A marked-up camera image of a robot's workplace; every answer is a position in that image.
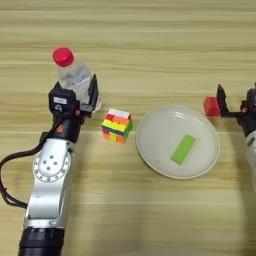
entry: wooden table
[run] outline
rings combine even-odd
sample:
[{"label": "wooden table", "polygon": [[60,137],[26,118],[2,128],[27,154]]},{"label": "wooden table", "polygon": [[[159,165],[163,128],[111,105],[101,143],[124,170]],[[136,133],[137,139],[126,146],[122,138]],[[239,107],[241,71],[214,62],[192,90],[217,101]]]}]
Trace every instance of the wooden table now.
[{"label": "wooden table", "polygon": [[[213,121],[221,154],[195,180],[157,174],[135,146],[148,111],[179,104],[203,112],[218,83],[239,109],[256,80],[255,12],[253,0],[0,1],[0,158],[32,148],[49,129],[56,47],[70,46],[98,76],[104,105],[77,145],[65,256],[256,255],[256,198],[235,120]],[[110,107],[133,114],[126,145],[102,138]],[[32,190],[32,160],[4,168],[22,200]],[[17,255],[24,211],[0,207],[0,254]]]}]

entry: plastic water bottle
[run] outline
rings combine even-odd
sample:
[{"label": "plastic water bottle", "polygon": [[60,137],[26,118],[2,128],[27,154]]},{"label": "plastic water bottle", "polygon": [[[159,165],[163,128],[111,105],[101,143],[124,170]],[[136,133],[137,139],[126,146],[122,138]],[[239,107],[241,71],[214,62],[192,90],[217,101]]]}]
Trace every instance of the plastic water bottle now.
[{"label": "plastic water bottle", "polygon": [[[72,51],[68,48],[58,48],[53,53],[53,59],[58,65],[58,79],[63,89],[73,90],[76,99],[80,101],[80,107],[89,103],[88,89],[92,79],[92,74],[83,62],[74,58]],[[98,111],[102,105],[102,99],[98,96],[98,101],[94,112]]]}]

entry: paper plate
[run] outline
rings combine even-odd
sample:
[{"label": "paper plate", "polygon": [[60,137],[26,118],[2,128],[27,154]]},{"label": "paper plate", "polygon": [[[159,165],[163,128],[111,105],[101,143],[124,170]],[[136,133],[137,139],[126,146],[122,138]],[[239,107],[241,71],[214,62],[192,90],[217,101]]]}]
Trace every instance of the paper plate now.
[{"label": "paper plate", "polygon": [[[171,156],[186,134],[196,141],[179,165]],[[198,112],[181,106],[161,107],[147,114],[138,126],[136,143],[141,157],[152,169],[176,179],[206,173],[219,155],[219,139],[212,124]]]}]

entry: rubik's cube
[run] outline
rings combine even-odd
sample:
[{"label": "rubik's cube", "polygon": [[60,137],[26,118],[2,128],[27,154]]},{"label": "rubik's cube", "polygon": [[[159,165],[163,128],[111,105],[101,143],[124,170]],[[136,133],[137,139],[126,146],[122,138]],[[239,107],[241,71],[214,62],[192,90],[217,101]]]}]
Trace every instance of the rubik's cube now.
[{"label": "rubik's cube", "polygon": [[102,123],[103,136],[106,139],[124,144],[132,127],[133,122],[130,113],[111,108]]}]

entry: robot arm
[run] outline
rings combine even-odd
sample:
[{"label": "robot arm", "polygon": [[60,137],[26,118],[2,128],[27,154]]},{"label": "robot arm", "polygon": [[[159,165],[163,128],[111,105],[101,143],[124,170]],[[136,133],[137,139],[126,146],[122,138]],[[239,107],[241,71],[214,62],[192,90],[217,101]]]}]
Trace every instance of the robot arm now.
[{"label": "robot arm", "polygon": [[0,192],[6,203],[26,209],[19,256],[60,256],[64,244],[70,188],[75,170],[75,143],[86,117],[91,117],[98,99],[94,75],[88,90],[90,101],[80,108],[76,95],[57,83],[49,93],[52,129],[43,133],[33,150],[4,158],[8,161],[37,153],[33,163],[34,189],[29,203],[7,193],[0,176]]},{"label": "robot arm", "polygon": [[246,100],[242,101],[240,112],[230,112],[226,104],[226,93],[221,85],[217,90],[217,101],[221,117],[237,119],[245,135],[246,159],[251,167],[253,184],[256,185],[256,87],[247,92]]}]

